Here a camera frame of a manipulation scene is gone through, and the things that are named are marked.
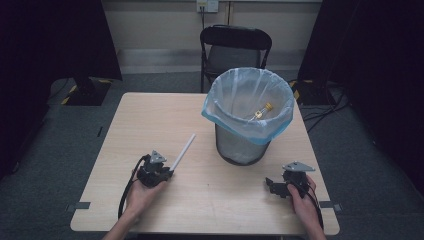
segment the gray carpet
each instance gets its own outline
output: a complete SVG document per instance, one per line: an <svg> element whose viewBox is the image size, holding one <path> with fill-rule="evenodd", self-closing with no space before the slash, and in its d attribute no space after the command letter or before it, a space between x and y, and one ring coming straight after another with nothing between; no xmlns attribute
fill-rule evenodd
<svg viewBox="0 0 424 240"><path fill-rule="evenodd" d="M285 80L297 75L277 73ZM56 81L44 125L19 171L0 182L0 239L100 239L104 233L73 232L66 208L81 197L121 96L129 91L197 93L199 79L199 72L124 75L123 82L112 83L100 107L62 106L74 83ZM303 106L301 112L306 117L326 108ZM314 121L305 122L308 129ZM337 213L341 231L329 239L424 239L421 195L375 148L351 108L328 115L309 135L330 197L343 207Z"/></svg>

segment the trash bag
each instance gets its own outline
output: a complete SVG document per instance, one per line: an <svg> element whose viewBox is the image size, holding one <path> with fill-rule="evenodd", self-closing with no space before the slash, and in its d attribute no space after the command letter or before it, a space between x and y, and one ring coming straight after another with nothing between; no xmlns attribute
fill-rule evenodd
<svg viewBox="0 0 424 240"><path fill-rule="evenodd" d="M267 103L272 109L255 118ZM293 106L293 92L277 74L265 69L235 68L215 79L202 116L253 144L267 145L290 124Z"/></svg>

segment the electrical outlet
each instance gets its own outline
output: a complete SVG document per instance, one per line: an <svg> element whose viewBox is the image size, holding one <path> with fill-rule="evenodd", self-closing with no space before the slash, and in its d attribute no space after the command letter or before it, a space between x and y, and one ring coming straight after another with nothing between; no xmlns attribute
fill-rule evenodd
<svg viewBox="0 0 424 240"><path fill-rule="evenodd" d="M196 11L197 12L203 12L207 13L216 13L218 12L218 0L196 0Z"/></svg>
<svg viewBox="0 0 424 240"><path fill-rule="evenodd" d="M202 8L203 8L203 12L208 12L207 11L208 0L196 0L196 10L197 10L197 12L202 12Z"/></svg>

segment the wall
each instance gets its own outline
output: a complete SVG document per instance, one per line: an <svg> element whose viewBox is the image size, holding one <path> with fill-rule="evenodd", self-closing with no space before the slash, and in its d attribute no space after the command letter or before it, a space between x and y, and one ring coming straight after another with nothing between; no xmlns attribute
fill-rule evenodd
<svg viewBox="0 0 424 240"><path fill-rule="evenodd" d="M218 13L205 14L204 25L231 24L260 28L273 39L268 66L272 65L274 69L298 69L320 2L219 1ZM103 6L115 48L125 52L125 59L118 55L121 62L132 64L127 56L138 58L132 57L134 54L129 54L128 50L137 49L149 56L195 56L192 69L200 67L198 56L202 17L196 12L196 1L108 0L103 2Z"/></svg>

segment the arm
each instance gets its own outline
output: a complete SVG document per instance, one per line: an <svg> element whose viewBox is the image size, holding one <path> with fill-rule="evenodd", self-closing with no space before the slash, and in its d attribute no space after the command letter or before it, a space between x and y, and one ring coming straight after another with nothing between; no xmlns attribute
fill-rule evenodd
<svg viewBox="0 0 424 240"><path fill-rule="evenodd" d="M309 176L307 176L307 178L311 186L311 188L309 189L309 194L311 194L311 196L315 196L314 191L316 188L316 184ZM299 217L300 221L305 227L306 233L308 234L309 238L311 240L326 239L324 231L322 230L319 224L318 214L316 212L312 200L308 196L305 196L302 199L296 187L291 184L289 184L287 188L290 191L290 194L292 195L292 204L294 211L296 212L296 215Z"/></svg>
<svg viewBox="0 0 424 240"><path fill-rule="evenodd" d="M154 188L147 188L139 180L135 180L128 192L127 207L124 213L103 237L103 240L124 239L138 217L165 186L166 182L161 182Z"/></svg>

